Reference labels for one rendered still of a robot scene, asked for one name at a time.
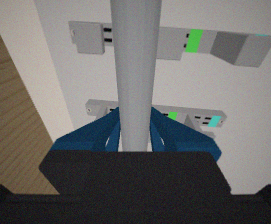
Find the grey metal bar with green ends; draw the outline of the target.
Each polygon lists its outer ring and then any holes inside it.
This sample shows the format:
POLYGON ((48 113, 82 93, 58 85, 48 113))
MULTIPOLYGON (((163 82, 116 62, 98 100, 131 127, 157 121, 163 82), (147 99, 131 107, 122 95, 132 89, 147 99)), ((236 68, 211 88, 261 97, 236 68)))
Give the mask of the grey metal bar with green ends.
POLYGON ((147 151, 162 0, 110 0, 122 151, 147 151))

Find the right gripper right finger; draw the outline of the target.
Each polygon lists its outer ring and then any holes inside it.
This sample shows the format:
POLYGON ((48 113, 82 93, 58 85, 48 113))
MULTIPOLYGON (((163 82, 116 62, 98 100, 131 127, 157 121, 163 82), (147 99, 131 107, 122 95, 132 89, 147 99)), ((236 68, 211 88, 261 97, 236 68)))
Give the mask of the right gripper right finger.
POLYGON ((221 157, 222 152, 213 138, 165 116, 154 107, 151 107, 149 129, 152 151, 206 151, 216 163, 221 157))

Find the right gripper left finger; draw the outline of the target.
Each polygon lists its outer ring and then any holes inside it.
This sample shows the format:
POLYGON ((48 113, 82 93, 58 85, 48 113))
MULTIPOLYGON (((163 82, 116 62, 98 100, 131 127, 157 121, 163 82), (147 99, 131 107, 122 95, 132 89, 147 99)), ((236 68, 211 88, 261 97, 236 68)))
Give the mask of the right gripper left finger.
POLYGON ((118 152, 120 131, 120 115, 117 107, 107 115, 56 139, 49 151, 118 152))

